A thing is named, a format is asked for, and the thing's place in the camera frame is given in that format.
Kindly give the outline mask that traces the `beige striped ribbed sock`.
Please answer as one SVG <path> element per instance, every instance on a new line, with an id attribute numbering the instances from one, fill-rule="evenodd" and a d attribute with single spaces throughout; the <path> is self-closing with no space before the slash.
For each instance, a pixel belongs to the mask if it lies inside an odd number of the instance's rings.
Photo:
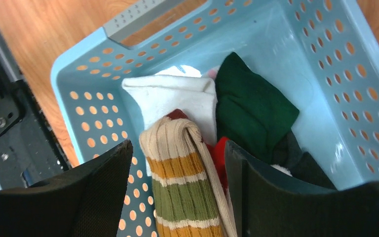
<path id="1" fill-rule="evenodd" d="M 173 110 L 139 137 L 161 237 L 235 237 L 234 216 L 198 126 Z"/>

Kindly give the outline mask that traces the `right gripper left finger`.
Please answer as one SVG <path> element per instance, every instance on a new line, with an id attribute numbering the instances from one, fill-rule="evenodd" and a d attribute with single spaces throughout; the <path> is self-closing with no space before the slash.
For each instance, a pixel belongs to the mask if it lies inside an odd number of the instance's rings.
<path id="1" fill-rule="evenodd" d="M 133 156 L 125 140 L 28 188 L 0 191 L 0 237 L 114 237 Z"/>

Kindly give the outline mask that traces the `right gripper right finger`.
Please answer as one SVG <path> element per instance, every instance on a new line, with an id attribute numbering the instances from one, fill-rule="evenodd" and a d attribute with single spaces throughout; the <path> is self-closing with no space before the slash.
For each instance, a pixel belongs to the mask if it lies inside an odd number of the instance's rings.
<path id="1" fill-rule="evenodd" d="M 379 182 L 337 191 L 291 177 L 225 145 L 239 237 L 379 237 Z"/>

